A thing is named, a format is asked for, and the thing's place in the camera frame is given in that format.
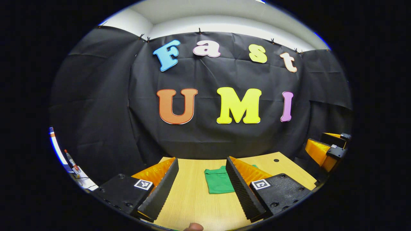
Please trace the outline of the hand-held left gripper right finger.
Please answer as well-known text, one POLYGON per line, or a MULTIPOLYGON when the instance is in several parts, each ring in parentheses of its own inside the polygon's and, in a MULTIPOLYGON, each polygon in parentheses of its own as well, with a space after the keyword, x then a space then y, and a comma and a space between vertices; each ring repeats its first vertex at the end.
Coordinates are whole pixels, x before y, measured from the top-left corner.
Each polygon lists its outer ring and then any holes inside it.
POLYGON ((251 222, 276 216, 311 193, 285 173, 271 175, 234 157, 227 157, 226 171, 251 222))

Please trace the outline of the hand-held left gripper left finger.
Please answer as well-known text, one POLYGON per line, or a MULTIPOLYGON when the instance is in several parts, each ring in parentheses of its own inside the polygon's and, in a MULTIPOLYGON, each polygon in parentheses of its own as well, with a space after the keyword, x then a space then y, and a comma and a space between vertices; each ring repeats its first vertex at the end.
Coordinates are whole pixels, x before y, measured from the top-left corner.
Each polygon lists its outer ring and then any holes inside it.
POLYGON ((154 222, 178 172, 178 159, 170 158, 132 176, 116 175, 96 189, 96 197, 125 214, 154 222))

